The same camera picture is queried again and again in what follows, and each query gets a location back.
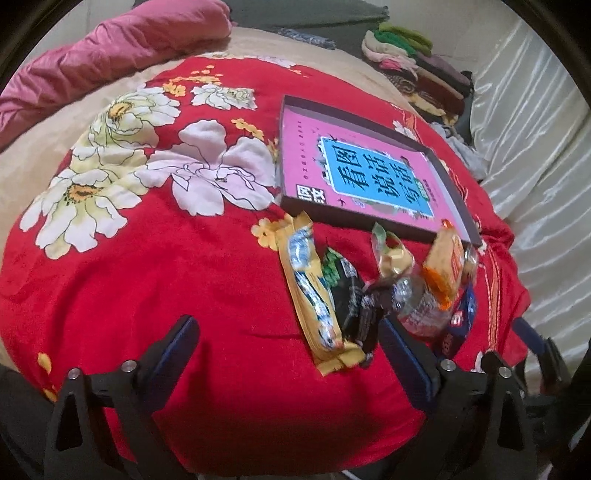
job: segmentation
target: black clamp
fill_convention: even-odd
[[[536,450],[523,392],[494,352],[482,358],[485,374],[438,361],[395,314],[378,327],[379,341],[411,404],[427,414],[391,480],[535,478]]]
[[[48,428],[45,479],[194,479],[164,443],[151,414],[168,401],[199,334],[197,321],[185,315],[138,361],[127,360],[108,374],[71,369]],[[105,407],[116,411],[135,463],[118,455]]]

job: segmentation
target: beige bedsheet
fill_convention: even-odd
[[[341,50],[325,50],[276,34],[236,27],[229,41],[208,45],[206,50],[196,54],[205,51],[228,51],[234,55],[274,56],[291,60],[334,75],[365,92],[413,111],[385,76]],[[138,84],[180,62],[176,60],[150,67],[88,94],[32,127],[0,154],[0,258],[18,215],[35,195],[47,187],[64,155],[95,115],[113,98],[135,90]],[[1,340],[0,364],[14,367]]]

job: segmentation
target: metal screw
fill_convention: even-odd
[[[503,378],[511,378],[511,369],[507,367],[500,367],[499,375]]]
[[[138,368],[138,363],[135,360],[127,360],[121,365],[121,370],[123,370],[126,374],[134,371],[136,368]]]
[[[441,368],[443,368],[446,372],[453,372],[456,369],[456,364],[446,358],[445,360],[441,361]]]
[[[70,380],[75,380],[76,378],[78,378],[80,376],[81,373],[82,373],[82,370],[80,370],[79,368],[73,368],[72,370],[70,370],[68,372],[68,378]]]

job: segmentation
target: white satin curtain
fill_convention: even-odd
[[[475,73],[471,127],[490,163],[482,187],[515,232],[532,303],[571,370],[591,337],[591,114],[574,81],[521,19]],[[526,371],[537,384],[539,369]]]

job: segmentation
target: green cloth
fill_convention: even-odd
[[[414,57],[417,54],[417,50],[411,47],[406,39],[402,38],[400,35],[396,35],[392,32],[374,30],[374,37],[377,41],[389,43],[390,45],[394,45],[405,50],[409,57]]]
[[[418,50],[426,57],[430,57],[432,55],[431,49],[429,47],[419,43],[418,41],[413,40],[412,38],[407,38],[406,41],[408,42],[408,44],[411,47],[413,47],[415,50]]]
[[[380,23],[379,29],[382,32],[396,33],[396,35],[400,35],[401,37],[404,37],[407,40],[414,40],[415,42],[427,47],[429,50],[433,48],[433,42],[429,40],[427,37],[425,37],[422,33],[417,32],[416,30],[409,30],[408,28],[404,27],[395,27],[390,22]]]

